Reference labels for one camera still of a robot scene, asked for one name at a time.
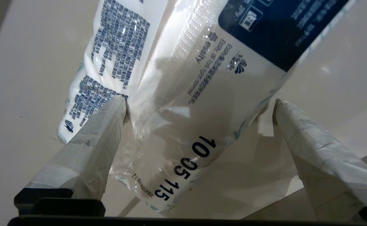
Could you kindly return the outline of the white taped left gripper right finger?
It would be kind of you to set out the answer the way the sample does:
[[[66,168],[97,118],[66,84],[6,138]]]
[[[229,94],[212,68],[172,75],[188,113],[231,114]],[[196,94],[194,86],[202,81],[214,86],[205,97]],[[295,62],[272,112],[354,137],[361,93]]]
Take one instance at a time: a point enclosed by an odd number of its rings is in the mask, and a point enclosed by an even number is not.
[[[367,164],[288,101],[275,101],[273,120],[317,219],[367,222]]]

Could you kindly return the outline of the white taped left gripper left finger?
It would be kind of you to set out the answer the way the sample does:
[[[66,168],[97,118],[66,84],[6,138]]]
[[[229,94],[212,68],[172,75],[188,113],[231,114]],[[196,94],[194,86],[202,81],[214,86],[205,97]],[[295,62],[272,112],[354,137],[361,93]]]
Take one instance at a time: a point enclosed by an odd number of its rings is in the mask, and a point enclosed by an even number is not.
[[[101,201],[122,137],[127,102],[116,97],[84,126],[14,197],[19,215],[105,215]]]

